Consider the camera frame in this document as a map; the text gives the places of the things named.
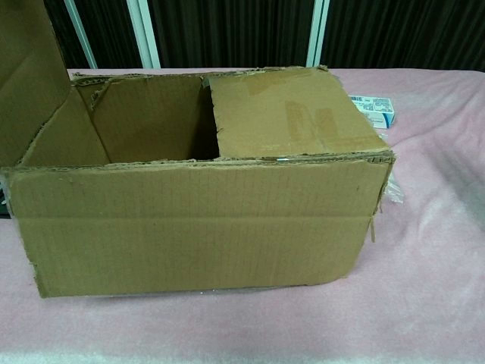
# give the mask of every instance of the cardboard flap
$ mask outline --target cardboard flap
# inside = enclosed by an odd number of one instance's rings
[[[0,0],[0,59],[0,166],[12,166],[70,89],[42,1]]]
[[[388,146],[320,68],[210,79],[222,157],[377,152]]]

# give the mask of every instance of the black curtain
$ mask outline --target black curtain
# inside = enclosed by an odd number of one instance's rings
[[[75,0],[98,68],[141,68],[125,0]]]
[[[64,2],[44,0],[67,68],[89,68]]]
[[[305,65],[313,0],[149,0],[162,67]]]
[[[485,71],[485,1],[333,0],[321,63]]]

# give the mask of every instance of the small box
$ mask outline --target small box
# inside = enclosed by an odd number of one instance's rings
[[[42,297],[348,274],[394,154],[325,68],[71,84],[42,2],[2,4],[2,186]]]
[[[389,129],[394,122],[394,108],[387,97],[350,96],[357,109],[377,129]]]

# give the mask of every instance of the pink blanket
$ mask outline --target pink blanket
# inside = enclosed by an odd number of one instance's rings
[[[405,193],[383,202],[377,242],[346,279],[42,300],[4,220],[0,362],[484,362],[485,74],[333,72],[348,93],[393,100],[388,142]]]

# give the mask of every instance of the pink fabric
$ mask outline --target pink fabric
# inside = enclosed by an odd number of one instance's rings
[[[377,242],[366,242],[346,279],[42,300],[4,220],[0,362],[483,362],[485,75],[333,72],[348,93],[392,98],[387,134],[405,193],[402,205],[383,202]]]

